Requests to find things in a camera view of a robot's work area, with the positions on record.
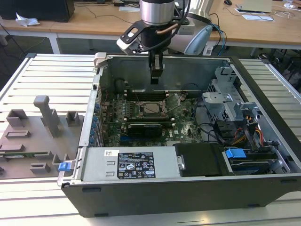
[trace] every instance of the gray plastic block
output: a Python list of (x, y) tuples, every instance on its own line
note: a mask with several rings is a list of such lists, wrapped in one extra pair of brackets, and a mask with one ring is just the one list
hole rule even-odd
[(19, 131), (7, 131), (4, 133), (7, 139), (10, 138), (27, 138), (30, 136), (30, 132), (28, 130), (19, 130)]
[(80, 125), (79, 113), (77, 111), (68, 111), (66, 114), (66, 120), (69, 127)]
[(65, 154), (64, 161), (67, 161), (67, 160), (70, 160), (70, 158), (69, 158), (68, 154)]
[(33, 101), (33, 105), (40, 109), (44, 123), (48, 126), (48, 129), (52, 135), (52, 137), (58, 137), (59, 129), (57, 126), (57, 118), (52, 115), (52, 111), (48, 105), (49, 97), (48, 96), (36, 96)]
[(24, 145), (1, 145), (0, 152), (22, 152), (24, 151)]
[(47, 152), (47, 154), (35, 154), (34, 157), (36, 159), (52, 159), (53, 154), (51, 153), (51, 151), (49, 151)]
[[(56, 109), (50, 109), (51, 110), (51, 113), (52, 113), (52, 117), (53, 117), (53, 120), (54, 122), (56, 123), (56, 125), (58, 125), (59, 121), (60, 121), (60, 118), (58, 117), (57, 115), (57, 112), (56, 112)], [(41, 120), (42, 120), (42, 123), (44, 126), (47, 126), (45, 120), (43, 117), (41, 117)]]
[(27, 119), (25, 112), (23, 110), (11, 110), (6, 117), (11, 127), (23, 127), (22, 119)]
[(55, 169), (58, 171), (58, 167), (62, 161), (58, 157), (57, 154), (54, 155), (53, 160), (52, 160), (52, 165), (55, 167)]
[[(70, 159), (75, 159), (84, 117), (79, 115), (80, 126), (68, 127), (66, 115), (59, 116), (60, 121), (57, 125), (60, 132), (59, 137), (51, 136), (49, 129), (42, 124), (40, 117), (28, 116), (28, 119), (22, 120), (24, 127), (13, 128), (9, 124), (6, 128), (0, 139), (0, 146), (23, 144), (25, 150), (20, 154), (17, 152), (4, 154), (0, 151), (0, 166), (5, 169), (5, 172), (0, 176), (1, 179), (57, 177), (59, 163), (52, 164), (54, 154), (57, 154), (60, 160), (63, 160), (65, 154), (68, 154)], [(13, 134), (25, 130), (30, 132), (28, 138), (7, 138), (4, 135), (9, 132)], [(41, 162), (48, 164), (50, 172), (33, 174), (30, 170), (31, 163)]]
[(30, 170), (33, 173), (49, 173), (50, 167), (46, 162), (44, 163), (32, 163), (30, 166)]
[(0, 162), (6, 162), (6, 161), (8, 161), (8, 159), (5, 158), (4, 155), (0, 155)]

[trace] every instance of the sticker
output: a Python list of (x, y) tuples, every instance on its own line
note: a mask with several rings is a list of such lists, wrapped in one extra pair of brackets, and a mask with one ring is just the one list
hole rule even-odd
[(9, 155), (5, 156), (6, 159), (14, 159), (14, 158), (25, 158), (23, 155)]
[(119, 153), (119, 150), (105, 150), (104, 156), (105, 157), (117, 157)]
[(119, 179), (156, 178), (153, 152), (119, 153), (117, 177)]

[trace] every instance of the computer case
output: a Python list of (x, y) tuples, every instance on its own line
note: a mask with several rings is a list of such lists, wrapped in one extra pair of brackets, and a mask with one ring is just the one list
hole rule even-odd
[(68, 22), (73, 12), (73, 0), (0, 0), (0, 16), (3, 19), (15, 19), (18, 13), (26, 18)]

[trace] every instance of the wooden desk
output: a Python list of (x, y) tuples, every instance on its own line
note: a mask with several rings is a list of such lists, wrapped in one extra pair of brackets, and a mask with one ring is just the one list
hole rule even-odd
[[(215, 0), (210, 11), (219, 16), (220, 27), (228, 37), (228, 46), (301, 49), (301, 12), (281, 8), (284, 3), (274, 1), (272, 12), (265, 16), (283, 10), (295, 14), (296, 18), (288, 19), (284, 17), (285, 15), (280, 14), (283, 17), (272, 15), (274, 22), (246, 20), (242, 16), (238, 16), (240, 13), (235, 10), (236, 4), (239, 3), (242, 3), (242, 0), (232, 0), (232, 6), (227, 7), (236, 16), (225, 8), (226, 5), (222, 0)], [(217, 24), (216, 15), (211, 15), (211, 19), (213, 23)], [(214, 46), (216, 42), (213, 40), (218, 39), (218, 32), (213, 32), (207, 47)]]
[[(53, 23), (50, 28), (51, 32), (120, 36), (131, 23), (140, 20), (139, 12), (120, 12), (119, 7), (114, 5), (85, 6), (75, 6), (74, 14), (69, 22)], [(111, 15), (118, 16), (129, 23)]]
[[(241, 1), (232, 0), (233, 5), (228, 10), (238, 15), (239, 13), (234, 8), (235, 4), (241, 3)], [(139, 13), (120, 12), (119, 8), (113, 5), (89, 6), (88, 4), (76, 3), (75, 5), (74, 15), (68, 23), (41, 21), (41, 25), (26, 28), (18, 25), (14, 20), (4, 20), (3, 25), (12, 35), (48, 37), (53, 52), (59, 54), (57, 38), (117, 40), (130, 26), (130, 23), (123, 20), (131, 23), (140, 20)], [(228, 36), (228, 46), (301, 49), (301, 30), (299, 29), (301, 27), (301, 12), (276, 7), (283, 6), (283, 2), (274, 1), (273, 5), (271, 14), (275, 10), (284, 10), (294, 13), (296, 18), (288, 19), (274, 15), (275, 22), (246, 20), (242, 16), (232, 15), (225, 9), (226, 5), (223, 0), (215, 0), (210, 13), (218, 14), (221, 29)], [(212, 15), (211, 18), (213, 23), (217, 23), (215, 15)], [(212, 49), (218, 39), (218, 32), (213, 32), (204, 52), (210, 52), (207, 50)]]

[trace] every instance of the computer mouse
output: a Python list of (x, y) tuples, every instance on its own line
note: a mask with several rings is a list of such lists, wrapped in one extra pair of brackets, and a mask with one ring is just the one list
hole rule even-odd
[(231, 5), (232, 5), (232, 1), (230, 1), (230, 0), (225, 0), (224, 3), (225, 3), (226, 5), (228, 5), (228, 6), (231, 6)]

